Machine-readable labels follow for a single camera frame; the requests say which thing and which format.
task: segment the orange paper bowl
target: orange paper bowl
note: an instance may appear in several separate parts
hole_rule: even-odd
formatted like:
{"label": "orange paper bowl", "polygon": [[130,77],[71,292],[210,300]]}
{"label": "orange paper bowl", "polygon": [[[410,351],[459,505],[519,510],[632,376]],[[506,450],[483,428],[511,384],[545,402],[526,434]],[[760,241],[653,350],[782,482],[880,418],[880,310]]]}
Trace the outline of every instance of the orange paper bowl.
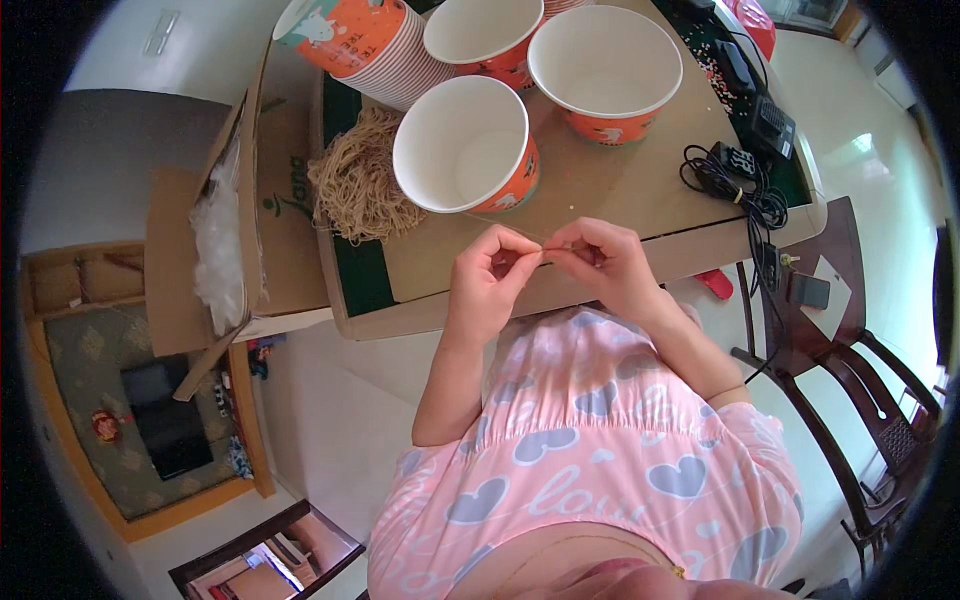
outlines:
{"label": "orange paper bowl", "polygon": [[577,133],[605,146],[643,139],[684,78],[680,50],[633,11],[585,6],[543,24],[527,62]]}
{"label": "orange paper bowl", "polygon": [[458,75],[484,75],[513,90],[533,87],[527,49],[543,0],[446,0],[427,21],[423,45]]}
{"label": "orange paper bowl", "polygon": [[433,212],[501,212],[534,195],[540,155],[516,92],[489,77],[437,85],[396,132],[394,174],[403,193]]}

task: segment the woman's right hand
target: woman's right hand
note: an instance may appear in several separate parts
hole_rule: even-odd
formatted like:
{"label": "woman's right hand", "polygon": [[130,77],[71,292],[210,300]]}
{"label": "woman's right hand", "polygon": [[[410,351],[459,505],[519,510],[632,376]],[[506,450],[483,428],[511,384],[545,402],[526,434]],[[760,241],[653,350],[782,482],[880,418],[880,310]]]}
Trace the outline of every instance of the woman's right hand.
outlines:
{"label": "woman's right hand", "polygon": [[581,217],[543,245],[545,257],[579,280],[616,315],[643,326],[660,298],[640,238],[632,229]]}

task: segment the hand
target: hand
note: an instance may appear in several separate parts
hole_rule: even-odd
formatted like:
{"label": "hand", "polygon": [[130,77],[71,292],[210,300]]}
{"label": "hand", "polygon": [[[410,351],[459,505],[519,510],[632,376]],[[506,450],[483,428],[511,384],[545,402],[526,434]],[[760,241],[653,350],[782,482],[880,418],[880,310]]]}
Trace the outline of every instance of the hand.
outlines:
{"label": "hand", "polygon": [[643,326],[660,288],[635,231],[581,217],[558,229],[543,247],[548,260],[586,285],[613,313]]}
{"label": "hand", "polygon": [[444,334],[483,346],[503,329],[516,296],[543,260],[539,244],[494,225],[453,261]]}

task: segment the gold necklace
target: gold necklace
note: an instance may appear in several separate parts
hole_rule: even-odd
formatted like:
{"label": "gold necklace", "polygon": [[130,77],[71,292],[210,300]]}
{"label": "gold necklace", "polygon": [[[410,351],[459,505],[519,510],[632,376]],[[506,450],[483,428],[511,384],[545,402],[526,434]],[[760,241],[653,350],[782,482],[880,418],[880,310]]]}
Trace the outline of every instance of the gold necklace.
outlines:
{"label": "gold necklace", "polygon": [[[639,551],[642,552],[643,554],[647,555],[647,557],[649,557],[650,560],[652,561],[652,564],[659,564],[660,566],[662,566],[662,564],[661,564],[660,561],[657,559],[657,557],[655,557],[654,555],[650,554],[650,552],[644,550],[643,548],[641,548],[640,546],[638,546],[638,545],[636,545],[636,544],[629,543],[628,541],[625,541],[625,540],[621,540],[620,538],[615,538],[615,537],[613,537],[613,536],[587,536],[587,535],[582,535],[582,536],[569,536],[569,537],[562,538],[562,539],[560,539],[560,540],[556,540],[556,541],[553,541],[553,542],[551,542],[551,543],[548,543],[548,544],[545,545],[543,548],[541,548],[541,549],[538,550],[536,553],[534,553],[530,558],[528,558],[526,561],[524,561],[519,567],[516,568],[516,570],[515,570],[513,573],[510,574],[510,577],[508,577],[507,580],[506,580],[505,582],[503,582],[503,584],[502,584],[499,588],[497,588],[496,590],[493,591],[493,595],[491,596],[491,600],[497,600],[498,598],[502,597],[501,594],[502,594],[502,593],[506,590],[506,588],[510,585],[510,582],[512,582],[512,581],[514,580],[514,577],[515,577],[521,570],[523,570],[523,567],[524,567],[524,566],[528,565],[531,561],[533,561],[533,560],[534,560],[536,557],[538,557],[540,554],[542,554],[543,552],[549,550],[549,549],[552,548],[553,546],[555,546],[555,545],[557,545],[557,544],[560,544],[560,543],[563,543],[563,542],[565,542],[565,541],[580,540],[580,539],[583,539],[583,538],[590,538],[591,540],[611,540],[611,541],[618,541],[618,542],[620,542],[620,543],[622,543],[622,544],[624,544],[624,545],[628,545],[628,546],[630,546],[631,548],[634,548],[634,550],[639,550]],[[675,565],[675,564],[673,564],[673,563],[670,563],[670,570],[672,570],[672,571],[673,571],[673,574],[676,575],[677,577],[679,577],[679,578],[681,578],[681,579],[684,578],[685,570],[684,570],[684,568],[683,568],[682,566],[677,566],[677,565]]]}

